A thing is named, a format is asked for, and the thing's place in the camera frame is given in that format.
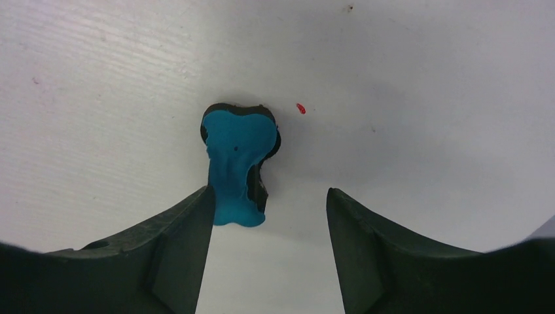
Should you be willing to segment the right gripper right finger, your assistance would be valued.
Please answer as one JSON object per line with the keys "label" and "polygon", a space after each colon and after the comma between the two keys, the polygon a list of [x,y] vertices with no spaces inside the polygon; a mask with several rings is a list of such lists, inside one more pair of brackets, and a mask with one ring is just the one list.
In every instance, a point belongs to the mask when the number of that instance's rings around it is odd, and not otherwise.
{"label": "right gripper right finger", "polygon": [[488,253],[420,235],[329,189],[327,220],[346,313],[553,313],[554,240]]}

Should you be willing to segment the blue whiteboard eraser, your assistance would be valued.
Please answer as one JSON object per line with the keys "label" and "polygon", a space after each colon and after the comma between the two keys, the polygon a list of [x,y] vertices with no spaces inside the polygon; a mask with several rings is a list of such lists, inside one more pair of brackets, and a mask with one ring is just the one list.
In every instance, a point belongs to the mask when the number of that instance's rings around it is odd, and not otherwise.
{"label": "blue whiteboard eraser", "polygon": [[261,225],[268,191],[260,171],[281,145],[272,112],[264,105],[215,103],[203,114],[200,134],[209,157],[208,183],[215,192],[214,224]]}

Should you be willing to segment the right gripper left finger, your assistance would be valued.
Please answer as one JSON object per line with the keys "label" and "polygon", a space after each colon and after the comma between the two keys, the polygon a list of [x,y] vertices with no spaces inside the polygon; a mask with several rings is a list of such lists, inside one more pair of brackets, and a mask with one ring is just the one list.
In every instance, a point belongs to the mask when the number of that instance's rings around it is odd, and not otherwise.
{"label": "right gripper left finger", "polygon": [[215,195],[206,186],[82,249],[1,244],[2,313],[194,313]]}

